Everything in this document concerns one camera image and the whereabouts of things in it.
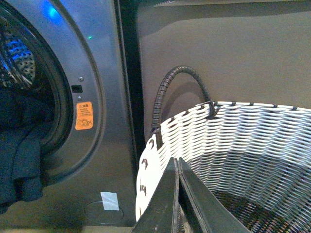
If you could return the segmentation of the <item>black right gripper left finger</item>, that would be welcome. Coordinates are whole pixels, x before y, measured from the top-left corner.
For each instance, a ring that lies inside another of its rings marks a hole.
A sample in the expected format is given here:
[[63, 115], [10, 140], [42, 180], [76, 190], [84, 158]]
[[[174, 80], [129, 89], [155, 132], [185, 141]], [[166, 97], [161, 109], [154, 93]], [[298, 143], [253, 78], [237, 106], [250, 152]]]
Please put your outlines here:
[[179, 174], [171, 158], [144, 214], [133, 233], [176, 233], [178, 231]]

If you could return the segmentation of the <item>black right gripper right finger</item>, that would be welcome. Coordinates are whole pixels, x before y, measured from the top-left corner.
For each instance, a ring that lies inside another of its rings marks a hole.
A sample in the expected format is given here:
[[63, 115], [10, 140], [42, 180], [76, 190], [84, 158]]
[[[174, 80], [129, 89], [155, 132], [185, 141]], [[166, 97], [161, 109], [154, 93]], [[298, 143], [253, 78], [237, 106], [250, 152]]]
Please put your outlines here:
[[190, 166], [178, 159], [179, 204], [193, 233], [248, 233], [203, 184]]

